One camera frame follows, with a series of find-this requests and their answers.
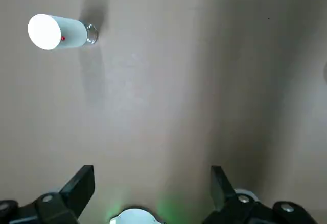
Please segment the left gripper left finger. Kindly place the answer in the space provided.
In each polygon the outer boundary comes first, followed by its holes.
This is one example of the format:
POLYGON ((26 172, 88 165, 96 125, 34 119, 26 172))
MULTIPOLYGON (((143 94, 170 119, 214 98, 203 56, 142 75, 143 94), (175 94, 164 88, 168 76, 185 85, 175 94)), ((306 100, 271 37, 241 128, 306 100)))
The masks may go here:
POLYGON ((95 192, 93 165, 84 165, 58 192, 48 192, 20 206, 1 200, 1 223, 78 223, 95 192))

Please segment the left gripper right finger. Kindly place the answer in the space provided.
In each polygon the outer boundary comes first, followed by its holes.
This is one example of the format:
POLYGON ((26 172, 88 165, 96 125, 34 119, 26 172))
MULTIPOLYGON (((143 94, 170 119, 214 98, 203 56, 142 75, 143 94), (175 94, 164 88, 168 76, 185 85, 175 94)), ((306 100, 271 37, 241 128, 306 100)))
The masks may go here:
POLYGON ((278 201, 268 207, 253 192, 234 189, 220 166, 211 167, 210 187, 215 208, 203 223, 317 223, 294 202, 278 201))

